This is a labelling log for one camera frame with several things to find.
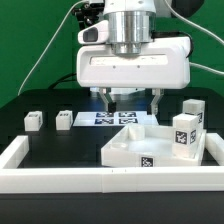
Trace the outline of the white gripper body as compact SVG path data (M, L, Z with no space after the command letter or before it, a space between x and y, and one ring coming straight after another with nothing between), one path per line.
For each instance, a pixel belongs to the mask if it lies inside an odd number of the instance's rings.
M78 33L77 81L82 87L182 89L190 82L189 37L156 38L139 54L116 55L103 20Z

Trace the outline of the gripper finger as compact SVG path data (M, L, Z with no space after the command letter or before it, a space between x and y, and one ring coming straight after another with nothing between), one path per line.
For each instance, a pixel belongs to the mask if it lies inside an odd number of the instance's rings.
M153 99L150 104L150 111L153 115L157 115L158 111L159 111L158 105L164 95L164 90L163 89L153 89L152 95L153 95Z
M109 113L116 112L116 103L110 96L110 88L100 88L99 95L105 104L105 110Z

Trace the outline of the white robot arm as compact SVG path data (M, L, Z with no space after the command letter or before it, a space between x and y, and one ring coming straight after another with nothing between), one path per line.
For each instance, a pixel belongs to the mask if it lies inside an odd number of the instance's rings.
M158 17L189 18L204 0L90 0L101 8L103 19L80 31L77 81L97 87L106 110L116 111L110 88L149 88L154 99L148 110L158 113L166 89L182 89L190 82L190 36L155 29Z

